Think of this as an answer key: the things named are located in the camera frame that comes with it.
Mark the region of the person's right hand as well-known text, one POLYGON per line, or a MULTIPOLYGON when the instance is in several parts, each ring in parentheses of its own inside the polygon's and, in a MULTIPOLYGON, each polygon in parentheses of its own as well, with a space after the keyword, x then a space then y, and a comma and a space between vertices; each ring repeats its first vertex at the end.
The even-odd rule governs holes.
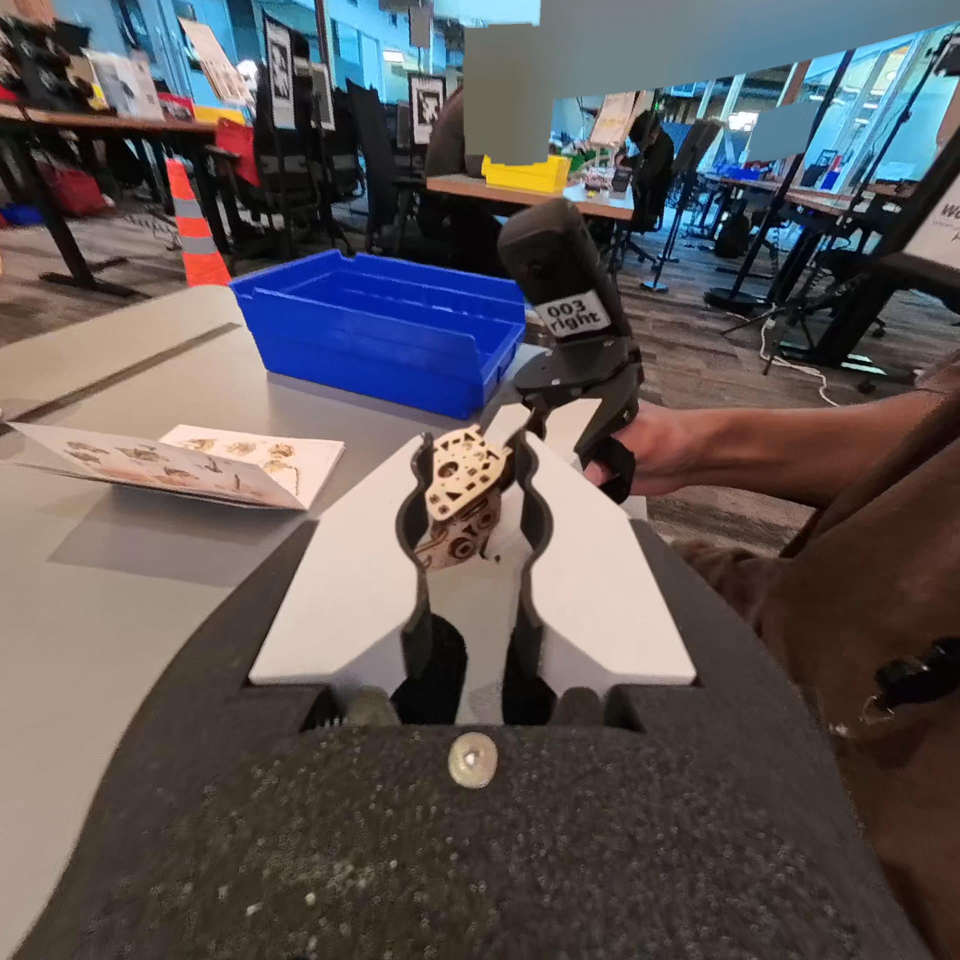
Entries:
POLYGON ((673 410, 639 403, 633 420, 615 438, 634 459, 629 495, 658 497, 724 479, 722 442, 728 410, 673 410))

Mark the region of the white framed sign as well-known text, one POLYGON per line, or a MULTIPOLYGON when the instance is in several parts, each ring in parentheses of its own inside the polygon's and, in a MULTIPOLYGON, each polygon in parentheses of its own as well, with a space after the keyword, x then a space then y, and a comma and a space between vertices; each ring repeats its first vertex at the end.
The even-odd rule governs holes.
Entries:
POLYGON ((903 270, 959 270, 959 153, 943 148, 900 216, 903 270))

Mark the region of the black and white marker sign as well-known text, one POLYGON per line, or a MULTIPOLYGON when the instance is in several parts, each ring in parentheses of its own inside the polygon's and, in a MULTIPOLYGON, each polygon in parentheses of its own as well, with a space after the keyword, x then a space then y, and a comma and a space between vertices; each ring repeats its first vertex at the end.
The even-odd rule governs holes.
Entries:
POLYGON ((416 148, 426 148, 447 99, 447 80, 443 75, 409 72, 410 140, 416 148))
POLYGON ((294 130, 296 112, 291 31, 282 22, 266 13, 263 15, 262 22, 271 126, 275 130, 294 130))

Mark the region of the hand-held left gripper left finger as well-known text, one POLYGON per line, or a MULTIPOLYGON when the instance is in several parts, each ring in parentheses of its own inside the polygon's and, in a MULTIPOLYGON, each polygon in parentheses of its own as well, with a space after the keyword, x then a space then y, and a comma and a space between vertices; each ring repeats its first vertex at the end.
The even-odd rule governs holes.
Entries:
POLYGON ((253 686, 395 690, 420 678, 433 629, 413 549, 428 526, 433 438, 420 434, 320 516, 265 641, 253 686))

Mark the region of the blue plastic bin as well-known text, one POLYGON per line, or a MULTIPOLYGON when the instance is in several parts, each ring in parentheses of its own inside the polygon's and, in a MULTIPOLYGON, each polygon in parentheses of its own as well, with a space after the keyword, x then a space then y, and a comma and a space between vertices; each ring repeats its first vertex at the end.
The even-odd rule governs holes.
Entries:
POLYGON ((267 372, 466 421, 526 327, 516 282, 330 249, 230 283, 267 372))

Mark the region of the printed instruction booklet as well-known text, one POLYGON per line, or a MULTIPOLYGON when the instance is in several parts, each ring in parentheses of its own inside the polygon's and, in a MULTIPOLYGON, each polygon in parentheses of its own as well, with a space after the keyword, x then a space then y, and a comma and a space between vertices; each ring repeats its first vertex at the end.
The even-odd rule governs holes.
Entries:
POLYGON ((245 509, 305 512, 345 453, 341 440, 181 424, 159 439, 14 422, 53 454, 47 472, 245 509))

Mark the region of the wooden table with bins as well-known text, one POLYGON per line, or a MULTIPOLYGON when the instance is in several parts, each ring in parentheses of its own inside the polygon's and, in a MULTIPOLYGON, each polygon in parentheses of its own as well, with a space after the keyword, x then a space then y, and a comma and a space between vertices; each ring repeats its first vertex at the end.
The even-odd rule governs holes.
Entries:
POLYGON ((582 184, 567 186, 561 194, 512 189, 486 183, 483 178, 465 174, 428 177, 427 191, 444 197, 472 199, 485 203, 512 207, 533 207, 563 196, 574 204, 583 216, 599 217, 620 223, 629 223, 634 216, 631 194, 613 195, 608 191, 590 194, 582 184))

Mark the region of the yellow plastic bin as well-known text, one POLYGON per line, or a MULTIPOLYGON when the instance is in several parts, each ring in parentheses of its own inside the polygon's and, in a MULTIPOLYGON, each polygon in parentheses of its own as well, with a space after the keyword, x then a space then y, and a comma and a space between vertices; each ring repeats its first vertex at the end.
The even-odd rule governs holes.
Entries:
POLYGON ((483 157, 481 173, 491 187, 542 195, 561 194, 568 186, 571 158, 551 154, 546 161, 511 165, 483 157))

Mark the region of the tan wall poster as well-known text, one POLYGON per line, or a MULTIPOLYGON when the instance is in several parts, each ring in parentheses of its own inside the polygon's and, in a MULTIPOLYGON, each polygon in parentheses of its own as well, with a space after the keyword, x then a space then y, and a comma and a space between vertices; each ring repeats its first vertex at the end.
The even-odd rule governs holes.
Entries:
POLYGON ((255 97, 246 79, 230 61, 210 26, 183 17, 177 21, 196 52, 200 70, 218 101, 238 109, 252 107, 255 97))

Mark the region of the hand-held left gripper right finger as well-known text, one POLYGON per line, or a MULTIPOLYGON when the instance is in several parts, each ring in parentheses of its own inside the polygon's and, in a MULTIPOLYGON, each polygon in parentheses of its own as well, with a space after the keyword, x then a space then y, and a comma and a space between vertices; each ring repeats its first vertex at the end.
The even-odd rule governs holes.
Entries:
POLYGON ((524 505, 546 510, 519 611, 534 630, 534 675, 553 692, 689 687, 697 673, 628 514, 533 433, 524 505))

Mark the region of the orange traffic cone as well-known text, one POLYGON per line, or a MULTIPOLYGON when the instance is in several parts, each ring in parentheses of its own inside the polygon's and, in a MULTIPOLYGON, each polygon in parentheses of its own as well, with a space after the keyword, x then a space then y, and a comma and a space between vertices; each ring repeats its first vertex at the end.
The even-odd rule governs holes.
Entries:
POLYGON ((193 192, 184 163, 168 158, 165 168, 187 285, 228 286, 232 278, 193 192))

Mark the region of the black office chair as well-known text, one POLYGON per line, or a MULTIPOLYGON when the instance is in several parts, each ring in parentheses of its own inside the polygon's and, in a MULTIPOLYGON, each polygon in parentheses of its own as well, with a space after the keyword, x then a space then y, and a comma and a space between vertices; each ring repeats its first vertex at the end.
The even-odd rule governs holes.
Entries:
POLYGON ((409 224, 415 199, 426 185, 420 177, 401 173, 377 91, 351 79, 346 80, 345 91, 365 169, 366 250, 400 257, 405 242, 414 237, 409 224))

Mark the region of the person's brown clothing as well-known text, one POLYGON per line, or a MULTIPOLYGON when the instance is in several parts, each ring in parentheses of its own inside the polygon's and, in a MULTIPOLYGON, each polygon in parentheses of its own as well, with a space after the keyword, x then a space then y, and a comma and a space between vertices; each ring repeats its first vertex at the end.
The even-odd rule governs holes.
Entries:
POLYGON ((674 550, 750 624, 829 731, 895 898, 959 956, 958 354, 937 406, 776 557, 674 550))

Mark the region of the wooden model assembly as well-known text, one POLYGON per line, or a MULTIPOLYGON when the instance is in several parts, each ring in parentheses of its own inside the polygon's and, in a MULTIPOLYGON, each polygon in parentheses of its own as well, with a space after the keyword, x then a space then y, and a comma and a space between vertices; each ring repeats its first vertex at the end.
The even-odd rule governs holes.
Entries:
POLYGON ((429 529, 414 549, 424 570, 452 569, 483 552, 512 477, 512 450, 489 441, 479 424, 434 442, 433 477, 424 496, 429 529))

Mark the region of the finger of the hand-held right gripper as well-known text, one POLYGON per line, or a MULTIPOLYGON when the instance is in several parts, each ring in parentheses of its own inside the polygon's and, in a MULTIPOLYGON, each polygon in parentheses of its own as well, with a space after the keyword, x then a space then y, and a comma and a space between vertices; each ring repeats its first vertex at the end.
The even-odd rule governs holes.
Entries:
POLYGON ((578 461, 575 448, 601 404, 599 398, 577 398, 550 411, 544 420, 546 448, 563 461, 578 461))
POLYGON ((485 427, 485 445, 491 452, 515 452, 526 433, 542 436, 544 413, 522 403, 501 405, 485 427))

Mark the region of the red bag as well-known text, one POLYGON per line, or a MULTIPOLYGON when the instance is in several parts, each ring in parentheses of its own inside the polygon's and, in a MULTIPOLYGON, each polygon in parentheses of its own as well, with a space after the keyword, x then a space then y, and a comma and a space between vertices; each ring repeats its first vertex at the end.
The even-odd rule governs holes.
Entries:
POLYGON ((63 215, 84 218, 100 215, 108 209, 109 205, 92 175, 73 168, 63 169, 46 162, 38 164, 38 171, 51 191, 56 208, 63 215))

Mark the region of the wooden desk with black legs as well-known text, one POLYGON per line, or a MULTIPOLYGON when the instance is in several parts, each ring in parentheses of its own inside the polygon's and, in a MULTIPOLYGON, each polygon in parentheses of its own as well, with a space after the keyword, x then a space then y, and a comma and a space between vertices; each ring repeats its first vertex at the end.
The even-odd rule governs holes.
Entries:
POLYGON ((128 257, 89 261, 81 252, 34 160, 32 143, 39 131, 66 131, 92 141, 124 140, 131 143, 147 170, 150 200, 164 214, 174 213, 174 201, 171 181, 162 162, 186 160, 194 174, 198 200, 202 205, 213 206, 214 217, 210 226, 217 248, 221 253, 228 250, 229 243, 219 218, 215 180, 207 168, 211 159, 209 150, 214 146, 217 133, 215 122, 50 111, 19 102, 2 102, 2 143, 9 150, 29 202, 39 213, 66 268, 65 273, 43 272, 39 276, 41 282, 123 301, 148 298, 137 289, 102 279, 103 271, 128 265, 128 257))

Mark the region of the person's right forearm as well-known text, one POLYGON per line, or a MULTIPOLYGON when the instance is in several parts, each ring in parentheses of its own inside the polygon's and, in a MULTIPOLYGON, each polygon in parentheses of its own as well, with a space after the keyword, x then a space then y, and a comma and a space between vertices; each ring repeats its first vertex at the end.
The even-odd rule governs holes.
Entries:
POLYGON ((929 390, 829 409, 691 412, 685 481, 827 506, 942 402, 929 390))

